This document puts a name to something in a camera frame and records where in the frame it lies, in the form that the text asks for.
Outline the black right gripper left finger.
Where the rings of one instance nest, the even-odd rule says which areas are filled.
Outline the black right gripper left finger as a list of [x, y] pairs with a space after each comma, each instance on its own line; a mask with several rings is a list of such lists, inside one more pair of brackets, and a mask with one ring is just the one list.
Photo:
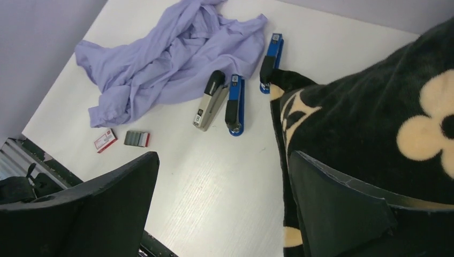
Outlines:
[[77, 186], [1, 205], [1, 256], [138, 256], [159, 166], [146, 152]]

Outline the beige and black stapler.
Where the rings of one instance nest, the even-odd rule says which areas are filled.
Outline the beige and black stapler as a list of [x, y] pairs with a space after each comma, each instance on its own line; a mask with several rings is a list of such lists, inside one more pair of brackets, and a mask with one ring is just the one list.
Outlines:
[[193, 125], [196, 128], [202, 131], [209, 129], [227, 93], [228, 87], [225, 83], [224, 72], [215, 70], [206, 84], [204, 94], [193, 119]]

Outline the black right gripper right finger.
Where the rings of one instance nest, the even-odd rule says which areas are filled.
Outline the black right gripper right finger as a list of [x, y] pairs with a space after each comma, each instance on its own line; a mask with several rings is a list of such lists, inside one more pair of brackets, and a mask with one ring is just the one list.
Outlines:
[[384, 190], [300, 151], [288, 164], [306, 256], [453, 256], [453, 205]]

